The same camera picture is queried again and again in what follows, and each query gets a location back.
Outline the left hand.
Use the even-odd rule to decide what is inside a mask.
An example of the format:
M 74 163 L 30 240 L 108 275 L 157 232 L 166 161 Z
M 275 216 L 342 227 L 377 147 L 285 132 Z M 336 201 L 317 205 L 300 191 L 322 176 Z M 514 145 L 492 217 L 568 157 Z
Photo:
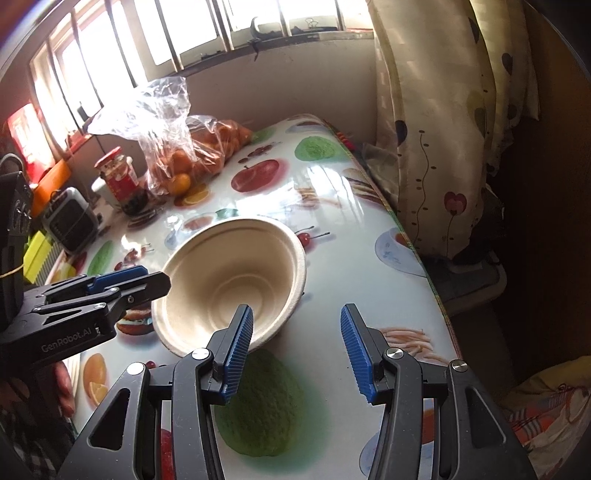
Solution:
M 65 418 L 71 418 L 75 413 L 75 399 L 73 395 L 71 377 L 65 364 L 60 361 L 50 368 L 53 393 L 58 402 L 61 414 Z M 20 397 L 12 389 L 6 380 L 1 381 L 1 408 L 7 411 L 13 410 L 13 404 L 20 401 Z

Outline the checkered left sleeve forearm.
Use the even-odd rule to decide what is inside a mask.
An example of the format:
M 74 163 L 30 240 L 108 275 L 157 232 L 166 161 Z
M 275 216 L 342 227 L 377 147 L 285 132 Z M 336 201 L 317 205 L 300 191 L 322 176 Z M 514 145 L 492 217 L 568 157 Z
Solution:
M 2 406 L 1 439 L 13 452 L 2 451 L 6 453 L 1 458 L 2 479 L 56 479 L 76 432 L 68 418 L 39 426 L 25 406 Z

